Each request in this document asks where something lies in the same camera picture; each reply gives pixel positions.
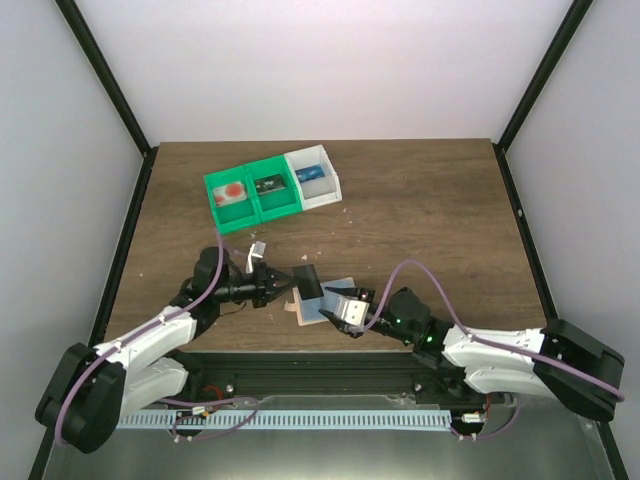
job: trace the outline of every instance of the gray wall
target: gray wall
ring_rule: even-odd
[[[0,2],[0,476],[26,478],[33,419],[91,330],[141,158],[53,1]]]
[[[640,3],[594,5],[509,152],[554,300],[627,359],[613,431],[640,478]]]
[[[571,0],[78,0],[159,141],[500,135]]]

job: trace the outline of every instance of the wooden table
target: wooden table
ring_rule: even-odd
[[[213,245],[207,173],[322,143],[344,200],[225,237],[248,251],[267,243],[269,265],[316,266],[321,281],[354,277],[381,293],[406,258],[438,277],[460,318],[475,327],[545,324],[524,248],[488,140],[164,143],[160,146],[107,330],[122,335],[157,314]],[[411,287],[448,319],[426,276],[408,267],[396,287]],[[281,297],[221,317],[185,350],[397,350],[368,333],[353,340],[329,323],[298,327]],[[237,308],[223,306],[224,311]]]

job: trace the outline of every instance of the cable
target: cable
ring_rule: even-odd
[[[484,414],[487,418],[487,420],[489,420],[489,410],[491,409],[491,395],[487,395],[487,403],[484,407]]]
[[[244,307],[246,307],[246,306],[247,306],[247,302],[245,300],[244,302],[242,302],[242,306],[240,308],[238,308],[238,309],[236,309],[236,310],[234,310],[232,312],[223,313],[222,315],[220,315],[220,317],[224,317],[225,315],[233,315],[234,313],[241,312],[242,310],[244,310]]]
[[[176,443],[179,441],[180,438],[186,438],[190,442],[191,441],[193,441],[193,442],[201,442],[203,440],[211,440],[212,438],[223,437],[224,435],[229,435],[230,433],[238,431],[239,429],[244,427],[247,423],[251,422],[251,420],[253,420],[257,414],[258,414],[258,410],[254,410],[253,412],[251,412],[249,414],[249,416],[247,418],[245,418],[241,422],[236,423],[231,428],[227,428],[226,430],[223,430],[223,431],[218,432],[218,433],[212,433],[211,435],[197,435],[195,437],[191,437],[191,436],[185,437],[183,435],[178,434],[178,432],[177,432],[178,425],[180,425],[185,420],[189,420],[191,418],[200,418],[197,415],[187,415],[185,417],[178,418],[175,421],[175,423],[173,424],[173,427],[171,429],[171,433],[173,434],[173,438],[175,439]]]
[[[216,286],[216,283],[218,283],[218,280],[220,279],[220,275],[222,273],[222,265],[224,263],[224,246],[222,243],[222,236],[220,235],[220,232],[218,231],[218,229],[215,227],[214,227],[214,233],[216,235],[216,240],[218,242],[218,265],[216,267],[216,272],[213,276],[213,280],[211,281],[207,289],[202,293],[202,295],[200,295],[198,298],[196,298],[193,302],[191,302],[186,307],[181,308],[176,312],[170,313],[169,315],[164,316],[164,318],[162,318],[163,317],[162,314],[159,314],[153,319],[149,320],[140,328],[140,330],[134,331],[128,337],[121,339],[119,345],[114,345],[109,350],[107,350],[102,355],[100,355],[96,360],[93,361],[91,365],[87,367],[87,369],[84,372],[82,372],[80,377],[78,377],[78,380],[76,381],[76,383],[74,383],[71,389],[69,390],[69,393],[67,394],[64,401],[62,402],[62,405],[60,406],[60,412],[58,413],[58,418],[56,419],[56,425],[54,427],[54,438],[55,438],[56,444],[58,444],[59,446],[64,446],[67,444],[64,438],[62,438],[62,425],[64,423],[65,417],[67,416],[67,413],[69,412],[69,407],[71,406],[71,402],[73,402],[73,399],[78,394],[78,391],[80,390],[82,385],[84,385],[84,382],[87,381],[87,379],[91,376],[91,374],[107,358],[109,358],[114,353],[118,352],[121,348],[126,347],[129,343],[133,342],[136,338],[139,338],[140,336],[144,335],[152,328],[155,328],[156,326],[162,324],[163,322],[176,318],[182,315],[183,313],[190,311],[192,308],[197,307],[213,291],[213,288]]]
[[[458,328],[462,330],[462,333],[467,335],[467,337],[469,337],[471,341],[475,341],[483,345],[487,345],[489,347],[498,348],[498,349],[505,350],[507,352],[515,353],[518,355],[524,355],[525,357],[529,357],[537,362],[546,363],[547,365],[551,365],[552,367],[563,370],[573,375],[574,377],[584,380],[585,382],[591,383],[592,385],[595,385],[596,387],[599,387],[611,393],[616,397],[616,400],[618,402],[624,402],[625,400],[624,394],[619,389],[613,387],[612,385],[609,385],[606,382],[603,382],[599,378],[596,378],[589,374],[581,372],[580,370],[573,368],[572,366],[567,365],[566,363],[563,363],[555,358],[546,357],[539,353],[530,352],[529,350],[525,350],[523,348],[512,347],[511,345],[505,345],[503,343],[494,342],[492,340],[485,340],[484,338],[478,337],[477,335],[473,334],[458,318],[458,315],[453,309],[453,306],[451,305],[451,302],[449,301],[447,294],[442,288],[442,285],[440,285],[440,282],[438,282],[436,277],[433,275],[433,273],[431,273],[431,271],[427,267],[425,267],[422,263],[418,262],[417,260],[404,260],[403,262],[400,262],[398,264],[398,266],[391,273],[389,280],[387,281],[387,285],[385,286],[384,291],[382,292],[382,298],[380,299],[380,304],[378,305],[378,308],[376,309],[373,315],[373,318],[371,318],[371,320],[364,327],[362,327],[361,329],[354,329],[354,331],[366,332],[378,321],[378,318],[380,318],[380,314],[382,313],[382,309],[384,308],[387,302],[387,297],[389,296],[389,292],[391,291],[391,287],[393,286],[394,280],[400,273],[400,270],[402,270],[404,266],[409,264],[420,267],[424,271],[424,273],[427,274],[427,276],[431,279],[436,289],[438,290],[438,293],[440,293],[440,296],[442,297],[442,300],[444,301],[444,304],[446,305],[447,310],[449,310],[449,314],[451,315],[451,318],[453,319],[455,324],[458,326]]]
[[[498,435],[506,432],[507,430],[509,430],[511,427],[513,427],[513,425],[516,423],[516,420],[520,416],[521,408],[522,408],[522,402],[520,400],[518,400],[518,403],[516,405],[516,409],[513,412],[513,415],[511,415],[511,418],[509,419],[509,421],[507,423],[505,423],[502,427],[500,427],[499,429],[497,429],[494,432],[487,433],[486,435],[478,435],[478,436],[476,436],[475,440],[490,440],[490,439],[495,438]],[[453,427],[449,427],[449,428],[451,429],[451,433],[453,433],[456,437],[464,438],[464,436],[461,435],[460,433],[458,433],[455,428],[453,428]]]
[[[234,398],[227,398],[224,400],[213,400],[210,402],[183,402],[182,400],[173,400],[171,398],[163,398],[161,400],[158,400],[158,402],[160,403],[165,403],[167,405],[174,405],[177,407],[218,407],[220,405],[229,405],[231,403],[237,403],[241,401],[245,401],[245,402],[251,401],[255,403],[256,408],[253,410],[253,412],[251,412],[251,414],[249,414],[249,416],[247,416],[247,418],[238,422],[233,427],[223,430],[222,432],[217,432],[211,435],[204,435],[204,436],[198,435],[196,437],[187,437],[187,438],[191,438],[191,440],[189,441],[197,441],[197,442],[202,440],[210,440],[212,438],[222,437],[224,435],[228,435],[230,433],[233,433],[239,430],[244,425],[251,422],[255,418],[255,416],[258,414],[258,407],[260,405],[260,401],[257,398],[253,398],[253,397],[234,397]],[[188,416],[179,418],[174,422],[171,428],[171,433],[173,433],[174,438],[176,438],[176,440],[179,440],[181,437],[184,438],[182,435],[178,434],[178,432],[176,431],[176,429],[178,428],[178,425],[190,418],[200,418],[200,417],[198,415],[188,415]]]

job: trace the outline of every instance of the black frame edge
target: black frame edge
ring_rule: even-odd
[[[598,423],[598,433],[604,445],[607,459],[609,459],[609,466],[611,467],[613,477],[616,480],[629,480],[629,474],[622,461],[622,456],[620,455],[620,450],[618,450],[616,440],[613,437],[611,426],[609,426],[608,423]]]
[[[113,310],[113,305],[115,303],[116,294],[118,293],[118,287],[120,286],[122,272],[124,271],[124,266],[129,254],[129,247],[133,240],[133,234],[138,223],[140,209],[142,208],[142,202],[147,192],[147,185],[151,178],[151,172],[157,154],[158,147],[152,148],[142,162],[140,173],[138,174],[138,180],[136,181],[136,186],[133,190],[133,196],[131,197],[131,203],[129,204],[122,232],[120,233],[120,239],[118,240],[113,262],[111,263],[109,276],[107,277],[102,299],[100,300],[98,313],[96,314],[93,329],[91,330],[89,345],[96,345],[104,340],[109,318],[111,317],[111,311]],[[53,430],[47,429],[42,441],[40,442],[40,447],[38,448],[33,466],[31,467],[29,480],[41,480],[44,477],[47,462],[49,461],[49,455],[53,448],[53,440]]]
[[[127,262],[129,255],[129,247],[133,241],[133,234],[136,231],[138,224],[138,217],[140,216],[140,210],[142,208],[142,202],[144,196],[147,193],[147,185],[151,178],[151,172],[153,170],[153,164],[156,161],[158,155],[158,147],[151,149],[149,155],[147,155],[142,162],[140,173],[138,174],[138,180],[133,190],[133,196],[127,216],[124,219],[122,226],[122,232],[120,233],[120,239],[118,240],[118,246],[113,257],[113,263],[109,270],[109,276],[107,277],[107,283],[105,284],[102,299],[100,300],[100,306],[98,307],[98,313],[96,314],[96,320],[89,336],[89,346],[101,343],[104,340],[104,336],[107,332],[107,325],[111,318],[111,312],[116,300],[118,288],[120,287],[120,280],[122,279],[122,273],[124,272],[124,266]]]
[[[113,106],[116,108],[120,118],[124,122],[131,138],[140,150],[142,156],[147,156],[151,152],[151,145],[140,128],[138,120],[136,120],[127,99],[124,97],[113,72],[109,68],[98,44],[96,43],[87,22],[84,20],[78,5],[74,0],[56,0],[56,4],[62,12],[65,20],[69,24],[71,31],[75,35],[78,43],[82,47],[84,54],[95,70],[102,86],[109,95]]]
[[[493,149],[498,161],[500,173],[502,174],[505,189],[507,190],[507,195],[509,196],[513,215],[516,219],[516,224],[518,225],[522,244],[524,245],[524,250],[527,254],[527,259],[529,260],[529,267],[531,268],[533,280],[536,284],[536,289],[538,290],[542,310],[544,311],[544,315],[547,319],[558,318],[558,312],[555,304],[553,303],[549,284],[544,276],[542,264],[540,263],[540,258],[538,257],[538,252],[536,251],[536,246],[531,236],[531,230],[529,230],[529,224],[527,223],[526,215],[522,209],[522,204],[520,203],[520,197],[518,196],[518,191],[513,181],[513,177],[511,176],[506,151],[500,145],[496,144],[493,145]],[[616,444],[609,424],[598,423],[598,433],[600,434],[600,440],[602,441],[607,459],[609,460],[609,466],[611,467],[613,477],[615,480],[628,480],[629,475],[627,474],[624,462],[622,461],[622,456],[620,455],[620,450],[618,450],[618,445]]]
[[[544,57],[542,57],[536,72],[531,78],[531,82],[529,82],[529,86],[527,86],[520,103],[518,103],[504,133],[500,137],[498,145],[500,145],[505,152],[509,150],[509,147],[527,119],[533,105],[536,103],[540,92],[542,92],[547,80],[549,80],[551,73],[558,64],[571,38],[573,38],[573,34],[580,26],[582,19],[587,14],[592,3],[593,0],[574,0],[569,10],[567,10],[567,14],[562,20],[560,27],[558,27],[549,48],[544,54]]]
[[[527,260],[529,260],[529,268],[531,268],[533,281],[535,282],[536,289],[538,290],[538,296],[540,297],[540,303],[542,304],[542,311],[547,319],[557,318],[558,312],[556,311],[556,307],[553,303],[551,290],[549,290],[549,284],[544,276],[542,264],[540,263],[540,258],[538,257],[533,237],[531,236],[531,230],[529,230],[529,224],[527,223],[527,218],[524,214],[524,210],[522,209],[522,204],[520,203],[520,197],[518,196],[518,191],[516,190],[513,177],[511,176],[511,170],[507,163],[506,152],[504,148],[496,144],[493,145],[493,150],[498,161],[498,167],[502,174],[502,180],[504,181],[507,195],[509,196],[509,203],[511,203],[511,209],[513,210],[513,215],[516,219],[516,224],[518,225],[518,231],[520,232],[520,238],[524,245],[524,251],[527,254]]]

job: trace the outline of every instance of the red wire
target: red wire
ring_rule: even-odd
[[[491,408],[491,395],[487,394],[487,404],[484,407],[485,414],[487,415],[487,420],[489,420],[489,409]]]
[[[215,385],[206,385],[203,389],[203,392],[215,392],[215,394],[217,395],[217,400],[224,400],[224,393],[222,393],[222,389],[216,387]],[[213,407],[213,410],[211,410],[211,412],[217,412],[220,409],[219,406],[217,407]]]

